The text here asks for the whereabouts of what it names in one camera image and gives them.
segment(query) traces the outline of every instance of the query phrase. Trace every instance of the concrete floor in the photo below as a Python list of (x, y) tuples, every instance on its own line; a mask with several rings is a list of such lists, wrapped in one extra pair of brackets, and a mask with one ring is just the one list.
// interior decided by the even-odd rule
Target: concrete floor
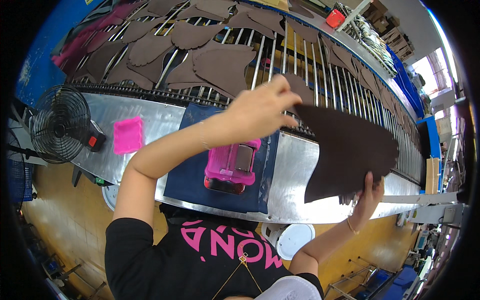
[[(69, 281), (88, 298), (92, 287), (98, 287), (105, 275), (105, 230), (112, 220), (113, 212), (105, 204), (101, 188), (82, 176), (76, 188), (72, 186), (73, 165), (37, 166), (34, 185), (38, 198), (23, 204), (26, 219), (35, 225), (41, 239), (51, 253), (56, 253), (66, 269), (82, 263), (82, 267), (69, 277)], [(399, 228), (395, 226), (396, 216), (370, 220), (362, 232), (345, 244), (338, 252), (319, 266), (318, 277), (326, 290), (329, 283), (341, 279), (342, 274), (358, 271), (360, 268), (349, 259), (358, 256), (389, 271), (399, 270), (413, 246), (417, 234), (411, 234), (412, 224)], [(314, 225), (316, 234), (331, 228), (334, 224)], [(162, 213), (155, 210), (154, 243), (166, 234), (167, 224)], [(288, 267), (290, 261), (284, 261)], [(357, 287), (353, 282), (339, 286), (343, 291)], [(108, 285), (99, 296), (114, 299)], [(331, 292), (326, 300), (339, 296)]]

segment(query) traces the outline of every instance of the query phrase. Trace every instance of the gold bracelet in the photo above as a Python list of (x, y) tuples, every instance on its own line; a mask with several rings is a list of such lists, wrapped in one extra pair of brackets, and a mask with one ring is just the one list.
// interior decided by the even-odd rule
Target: gold bracelet
[(204, 138), (204, 127), (205, 127), (205, 123), (203, 123), (202, 121), (199, 122), (201, 125), (201, 128), (200, 128), (200, 141), (202, 142), (202, 146), (204, 147), (205, 150), (210, 150), (210, 148), (208, 147), (208, 144), (207, 142), (205, 141), (205, 138)]
[(350, 231), (353, 232), (354, 235), (358, 235), (360, 233), (360, 231), (353, 229), (352, 224), (350, 224), (349, 217), (347, 217), (347, 224), (348, 224), (348, 227), (350, 228)]

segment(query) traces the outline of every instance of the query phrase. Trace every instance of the woman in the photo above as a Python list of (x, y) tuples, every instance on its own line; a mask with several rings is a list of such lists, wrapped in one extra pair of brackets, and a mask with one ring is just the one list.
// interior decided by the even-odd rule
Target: woman
[(107, 228), (105, 267), (115, 299), (321, 299), (323, 262), (357, 234), (383, 195), (372, 174), (352, 216), (303, 246), (287, 270), (275, 248), (248, 227), (166, 206), (168, 234), (153, 245), (157, 179), (209, 148), (268, 136), (297, 122), (280, 112), (301, 103), (277, 75), (243, 91), (228, 110), (162, 137), (135, 154), (123, 173), (113, 221)]

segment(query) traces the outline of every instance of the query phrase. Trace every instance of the white face mask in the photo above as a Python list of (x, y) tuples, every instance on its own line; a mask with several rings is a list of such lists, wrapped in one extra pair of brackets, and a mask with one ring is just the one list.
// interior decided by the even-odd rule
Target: white face mask
[(322, 300), (316, 286), (300, 276), (277, 280), (255, 300)]

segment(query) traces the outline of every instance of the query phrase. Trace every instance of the navy blue mat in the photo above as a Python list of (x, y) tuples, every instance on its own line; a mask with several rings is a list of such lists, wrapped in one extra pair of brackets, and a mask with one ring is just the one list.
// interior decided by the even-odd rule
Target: navy blue mat
[[(214, 115), (221, 108), (190, 103), (183, 114), (180, 129)], [(217, 192), (204, 186), (204, 170), (208, 151), (197, 154), (168, 173), (164, 196), (239, 213), (262, 212), (267, 214), (267, 200), (275, 166), (279, 131), (262, 140), (255, 153), (253, 172), (255, 183), (245, 187), (241, 195)]]

